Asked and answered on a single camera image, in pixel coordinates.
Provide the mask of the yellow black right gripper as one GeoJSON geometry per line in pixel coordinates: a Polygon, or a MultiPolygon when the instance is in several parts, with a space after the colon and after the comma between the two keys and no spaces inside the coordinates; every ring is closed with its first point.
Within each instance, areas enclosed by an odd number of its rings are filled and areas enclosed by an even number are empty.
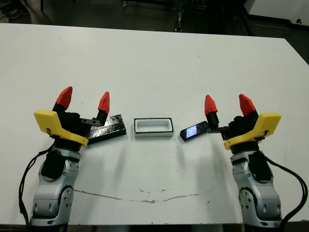
{"type": "Polygon", "coordinates": [[[221,134],[226,150],[244,143],[258,144],[275,132],[281,119],[277,113],[258,114],[252,100],[244,94],[239,95],[239,105],[243,116],[237,116],[227,126],[219,127],[215,101],[209,94],[205,97],[208,133],[221,134]]]}

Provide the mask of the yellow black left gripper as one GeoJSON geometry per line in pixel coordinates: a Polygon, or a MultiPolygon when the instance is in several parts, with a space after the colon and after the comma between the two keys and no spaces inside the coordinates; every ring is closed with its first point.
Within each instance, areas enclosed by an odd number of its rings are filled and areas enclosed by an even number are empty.
{"type": "Polygon", "coordinates": [[[96,118],[81,118],[78,113],[66,112],[73,88],[65,88],[58,96],[53,110],[37,110],[35,119],[42,132],[56,140],[65,140],[87,146],[92,127],[104,126],[110,111],[110,94],[106,91],[100,99],[96,118]]]}

